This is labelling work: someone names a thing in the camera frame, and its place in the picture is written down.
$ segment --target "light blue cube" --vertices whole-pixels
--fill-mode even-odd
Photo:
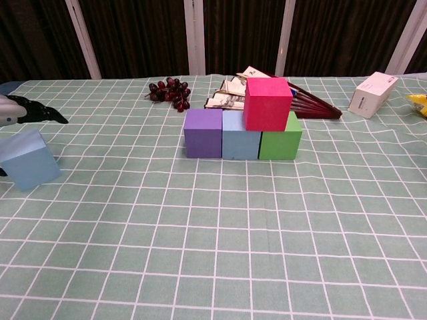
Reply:
[[[222,159],[256,160],[261,131],[246,131],[243,111],[222,113]]]
[[[0,140],[0,164],[21,191],[61,176],[61,170],[37,129]]]

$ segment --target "purple cube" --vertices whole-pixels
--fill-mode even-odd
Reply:
[[[222,109],[188,109],[184,123],[187,158],[222,157]]]

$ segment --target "yellow object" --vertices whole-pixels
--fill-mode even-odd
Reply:
[[[407,95],[409,100],[414,103],[414,108],[427,118],[427,95]]]

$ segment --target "green cube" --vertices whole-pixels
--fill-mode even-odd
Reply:
[[[291,111],[285,131],[263,131],[261,134],[260,160],[294,160],[302,136],[301,124]]]

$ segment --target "cube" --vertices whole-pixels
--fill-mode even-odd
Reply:
[[[188,109],[184,139],[187,158],[221,159],[222,109]]]
[[[244,118],[249,131],[284,131],[292,92],[283,77],[251,78],[246,82]]]
[[[61,170],[37,129],[0,140],[0,163],[21,191],[61,176]]]
[[[256,160],[261,131],[246,131],[243,111],[222,113],[222,159]]]
[[[301,124],[291,111],[282,132],[264,131],[261,135],[260,160],[294,160],[302,136]]]

